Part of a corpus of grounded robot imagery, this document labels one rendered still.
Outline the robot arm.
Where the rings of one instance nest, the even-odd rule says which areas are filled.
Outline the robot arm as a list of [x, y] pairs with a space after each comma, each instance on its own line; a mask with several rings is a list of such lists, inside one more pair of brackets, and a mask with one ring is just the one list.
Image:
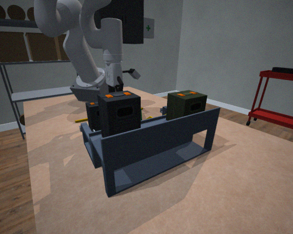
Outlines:
[[101, 19], [100, 29], [94, 22], [94, 12], [110, 3], [111, 0], [84, 0], [82, 6], [78, 0], [34, 0], [35, 22], [43, 34], [53, 38], [67, 31], [63, 49], [78, 73], [76, 83], [82, 88], [96, 86], [105, 78], [86, 42], [92, 48], [103, 49], [106, 62], [123, 60], [122, 21]]

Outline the dark blue metal shelf rack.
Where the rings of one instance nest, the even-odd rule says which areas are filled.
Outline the dark blue metal shelf rack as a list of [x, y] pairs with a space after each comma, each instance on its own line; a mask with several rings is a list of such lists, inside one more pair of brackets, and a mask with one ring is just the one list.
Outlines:
[[[79, 128], [95, 169], [103, 168], [111, 197], [210, 151], [219, 112], [220, 107], [167, 121], [164, 106], [162, 116], [141, 120], [141, 128], [104, 138], [86, 122]], [[204, 130], [201, 147], [192, 138]]]

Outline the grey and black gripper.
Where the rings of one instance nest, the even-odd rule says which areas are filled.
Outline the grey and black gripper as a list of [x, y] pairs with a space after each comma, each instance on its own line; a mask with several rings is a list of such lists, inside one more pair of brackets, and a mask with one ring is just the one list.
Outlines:
[[121, 62], [106, 62], [105, 76], [109, 93], [123, 91], [123, 73]]

